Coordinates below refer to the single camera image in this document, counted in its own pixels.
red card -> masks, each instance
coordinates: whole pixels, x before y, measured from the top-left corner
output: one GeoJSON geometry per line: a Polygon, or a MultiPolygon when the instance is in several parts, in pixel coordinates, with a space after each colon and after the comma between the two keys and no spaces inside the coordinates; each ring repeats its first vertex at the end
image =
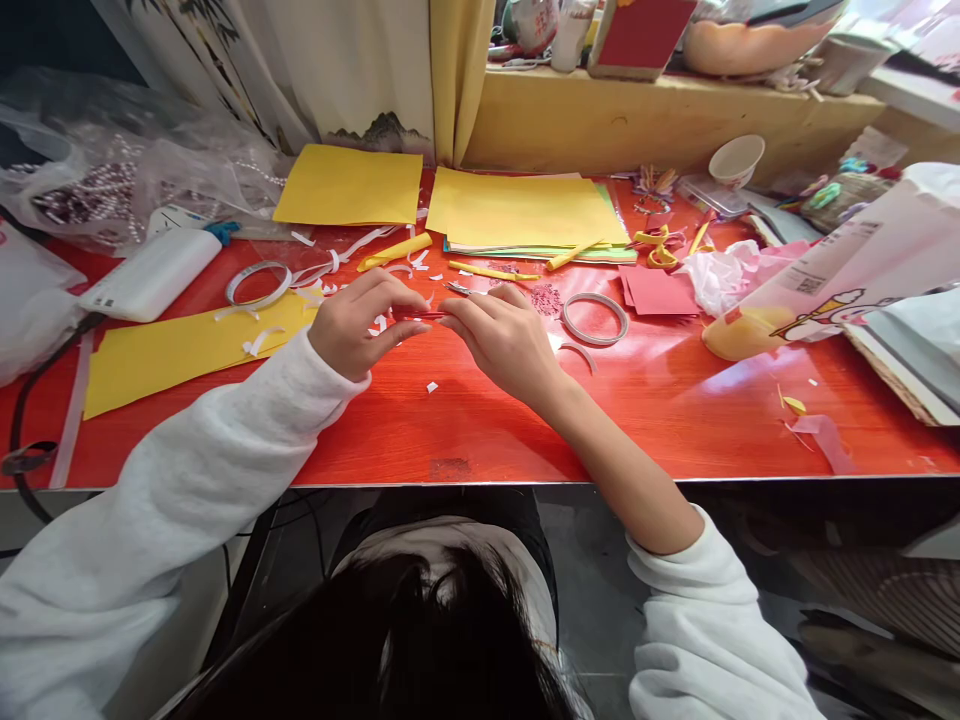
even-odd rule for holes
{"type": "Polygon", "coordinates": [[[685,275],[667,275],[663,270],[640,266],[620,267],[624,296],[637,315],[699,315],[693,286],[685,275]]]}

girl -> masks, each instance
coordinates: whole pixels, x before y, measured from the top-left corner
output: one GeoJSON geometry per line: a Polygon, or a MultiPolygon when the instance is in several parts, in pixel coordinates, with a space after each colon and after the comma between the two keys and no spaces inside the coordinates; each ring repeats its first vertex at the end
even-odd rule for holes
{"type": "MultiPolygon", "coordinates": [[[[274,503],[373,365],[430,330],[405,321],[371,337],[392,306],[429,309],[394,276],[364,273],[244,383],[154,429],[116,487],[29,543],[0,578],[0,717],[100,717],[176,606],[184,566],[274,503]]],[[[526,298],[501,285],[441,309],[480,370],[570,444],[626,528],[627,562],[654,590],[634,715],[820,717],[733,550],[560,369],[526,298]]],[[[555,585],[532,496],[502,490],[385,493],[344,534],[330,581],[158,717],[592,717],[557,673],[555,585]]]]}

hand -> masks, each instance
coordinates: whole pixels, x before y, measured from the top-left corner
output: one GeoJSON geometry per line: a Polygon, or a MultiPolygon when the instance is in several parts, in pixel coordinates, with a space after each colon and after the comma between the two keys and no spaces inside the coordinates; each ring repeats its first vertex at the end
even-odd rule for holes
{"type": "Polygon", "coordinates": [[[377,337],[367,332],[374,318],[386,315],[393,305],[430,309],[426,300],[393,275],[374,268],[323,301],[307,338],[327,365],[347,380],[360,382],[398,343],[430,331],[426,323],[404,320],[377,337]]]}
{"type": "Polygon", "coordinates": [[[540,315],[512,285],[499,285],[487,295],[450,298],[440,309],[450,316],[438,322],[463,338],[477,367],[534,412],[542,415],[574,382],[560,369],[540,315]]]}

barcode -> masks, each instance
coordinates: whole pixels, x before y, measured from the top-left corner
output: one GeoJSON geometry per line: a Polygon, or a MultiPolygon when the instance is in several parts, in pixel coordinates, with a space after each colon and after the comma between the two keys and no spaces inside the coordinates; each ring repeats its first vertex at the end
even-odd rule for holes
{"type": "Polygon", "coordinates": [[[819,280],[817,278],[804,278],[797,286],[797,292],[802,292],[806,295],[815,295],[822,286],[823,280],[819,280]]]}

wooden table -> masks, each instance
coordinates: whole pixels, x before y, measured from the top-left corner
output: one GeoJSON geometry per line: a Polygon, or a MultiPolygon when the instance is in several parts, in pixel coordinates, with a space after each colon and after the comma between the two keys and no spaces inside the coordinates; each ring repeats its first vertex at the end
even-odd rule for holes
{"type": "MultiPolygon", "coordinates": [[[[637,229],[629,183],[613,181],[628,227],[637,229]]],[[[425,172],[421,205],[426,205],[432,173],[425,172]]],[[[696,228],[700,214],[681,207],[671,227],[696,228]]],[[[202,312],[224,304],[223,290],[239,270],[266,259],[283,259],[293,269],[324,262],[324,248],[343,249],[363,229],[326,229],[316,247],[295,243],[236,241],[222,252],[162,319],[202,312]]],[[[369,246],[397,242],[399,232],[369,246]]],[[[750,237],[739,223],[711,229],[723,248],[750,237]]],[[[429,275],[443,272],[468,287],[490,281],[463,277],[440,261],[437,238],[412,286],[434,303],[449,294],[429,275]]],[[[101,277],[116,261],[83,253],[63,243],[51,248],[87,273],[101,277]]],[[[327,282],[356,276],[358,252],[327,282]]],[[[467,259],[486,264],[488,261],[467,259]]],[[[542,263],[519,261],[521,272],[542,263]]],[[[600,292],[623,303],[613,267],[571,264],[541,282],[552,282],[562,298],[600,292]]],[[[573,319],[595,334],[611,334],[611,313],[593,303],[571,309],[573,319]]],[[[784,395],[803,400],[811,413],[831,416],[863,476],[921,479],[960,472],[960,453],[948,430],[921,425],[846,339],[797,343],[775,353],[731,364],[701,343],[702,322],[632,318],[630,331],[616,345],[591,350],[599,371],[591,377],[583,359],[561,351],[564,369],[576,377],[611,417],[669,473],[681,481],[834,477],[819,450],[811,452],[787,430],[794,416],[780,407],[784,395]]],[[[98,330],[119,326],[110,321],[98,330]]],[[[552,339],[571,339],[559,321],[545,319],[552,339]]],[[[71,351],[34,389],[27,410],[24,442],[57,440],[62,434],[78,352],[71,351]]],[[[151,428],[192,403],[207,390],[242,381],[259,363],[222,370],[144,398],[80,426],[67,489],[113,485],[124,460],[151,428]]],[[[14,398],[21,381],[0,388],[0,437],[9,435],[14,398]]],[[[46,487],[50,470],[32,474],[34,487],[46,487]]],[[[360,486],[424,483],[582,482],[588,477],[573,453],[527,408],[505,396],[474,366],[453,333],[434,332],[403,343],[374,369],[373,385],[354,400],[344,416],[324,431],[297,486],[360,486]],[[426,385],[436,382],[432,394],[426,385]]],[[[11,484],[0,485],[9,489],[11,484]]]]}

